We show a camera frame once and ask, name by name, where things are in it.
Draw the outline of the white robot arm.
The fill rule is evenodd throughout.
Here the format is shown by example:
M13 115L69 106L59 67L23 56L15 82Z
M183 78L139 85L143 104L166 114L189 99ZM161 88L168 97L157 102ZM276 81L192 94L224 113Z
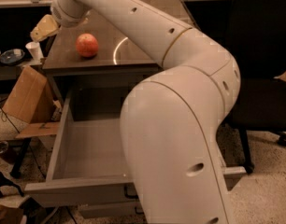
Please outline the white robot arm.
M61 29L44 68L63 105L46 180L27 192L85 217L142 212L150 224L236 224L216 142L240 87L233 56L140 0L53 0ZM146 62L83 61L71 35L94 15Z

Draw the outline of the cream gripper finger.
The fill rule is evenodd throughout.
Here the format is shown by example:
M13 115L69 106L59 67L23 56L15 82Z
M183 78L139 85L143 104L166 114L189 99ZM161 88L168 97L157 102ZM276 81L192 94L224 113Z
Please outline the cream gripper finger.
M30 33L30 36L33 41L40 42L46 38L55 35L59 30L59 24L57 21L50 15L45 15L36 27Z

